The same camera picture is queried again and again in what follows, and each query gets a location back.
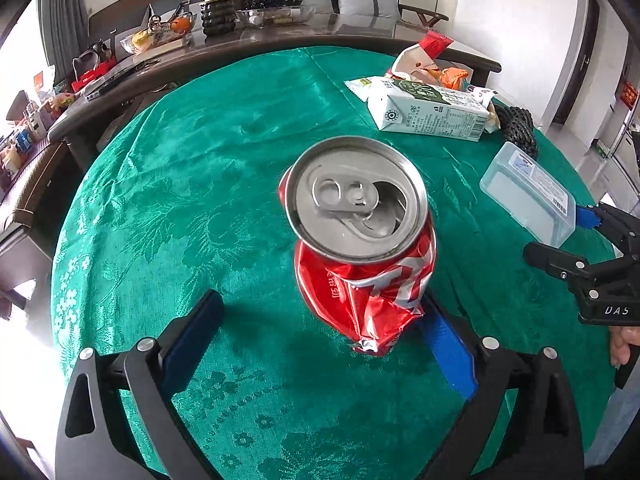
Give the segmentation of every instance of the green satin tablecloth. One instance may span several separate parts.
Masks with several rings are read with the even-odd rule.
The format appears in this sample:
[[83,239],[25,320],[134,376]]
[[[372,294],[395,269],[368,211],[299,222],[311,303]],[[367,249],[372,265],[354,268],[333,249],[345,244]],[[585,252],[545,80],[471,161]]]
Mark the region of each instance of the green satin tablecloth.
[[[413,479],[463,401],[415,330],[374,358],[309,312],[276,195],[313,143],[370,136],[407,155],[428,186],[438,236],[430,285],[440,301],[508,348],[555,347],[588,445],[612,383],[606,328],[578,324],[566,286],[524,264],[532,237],[479,190],[500,134],[474,143],[377,131],[343,81],[391,62],[334,47],[246,59],[178,88],[118,134],[82,181],[54,260],[52,319],[67,376],[85,346],[127,350],[214,288],[225,321],[174,405],[225,479]],[[540,164],[590,203],[561,153],[538,140]],[[564,248],[592,262],[612,255],[581,229]],[[144,456],[161,468],[125,402]]]

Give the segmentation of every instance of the gray curtain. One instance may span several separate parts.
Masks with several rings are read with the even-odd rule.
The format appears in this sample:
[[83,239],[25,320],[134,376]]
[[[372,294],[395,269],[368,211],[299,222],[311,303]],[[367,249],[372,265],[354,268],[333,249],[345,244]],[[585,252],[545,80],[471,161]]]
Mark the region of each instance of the gray curtain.
[[59,83],[73,72],[73,58],[88,48],[84,0],[38,0],[38,17],[44,53]]

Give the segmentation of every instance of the orange package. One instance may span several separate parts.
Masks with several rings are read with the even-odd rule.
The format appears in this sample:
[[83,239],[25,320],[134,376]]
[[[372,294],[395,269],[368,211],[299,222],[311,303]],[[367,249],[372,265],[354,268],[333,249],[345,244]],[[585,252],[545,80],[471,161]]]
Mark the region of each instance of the orange package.
[[452,90],[462,90],[462,81],[465,77],[468,77],[468,75],[469,72],[461,68],[446,68],[442,71],[440,84]]

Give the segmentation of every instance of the pull tab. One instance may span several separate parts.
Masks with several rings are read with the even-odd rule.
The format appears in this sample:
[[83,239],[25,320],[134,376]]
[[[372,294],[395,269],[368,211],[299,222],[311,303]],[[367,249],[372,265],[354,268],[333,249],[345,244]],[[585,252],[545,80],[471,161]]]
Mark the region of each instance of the pull tab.
[[327,173],[314,181],[312,195],[323,211],[371,213],[378,205],[378,190],[361,176]]

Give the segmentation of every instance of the tiled floor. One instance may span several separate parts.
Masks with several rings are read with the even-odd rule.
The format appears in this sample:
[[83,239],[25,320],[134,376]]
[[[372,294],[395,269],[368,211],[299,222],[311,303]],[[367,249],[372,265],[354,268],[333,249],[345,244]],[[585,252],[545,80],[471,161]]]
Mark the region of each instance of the tiled floor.
[[585,146],[560,124],[551,124],[543,133],[580,174],[594,200],[608,194],[616,207],[626,212],[638,210],[638,192],[615,158],[603,159],[596,149]]
[[[552,125],[545,135],[564,153],[589,187],[595,200],[608,194],[615,204],[631,211],[638,196],[612,160],[603,160],[571,132]],[[51,335],[50,276],[36,280],[25,309],[27,318],[0,320],[0,410],[17,436],[36,445],[46,474],[52,478],[55,436],[64,396],[64,379],[58,368]]]

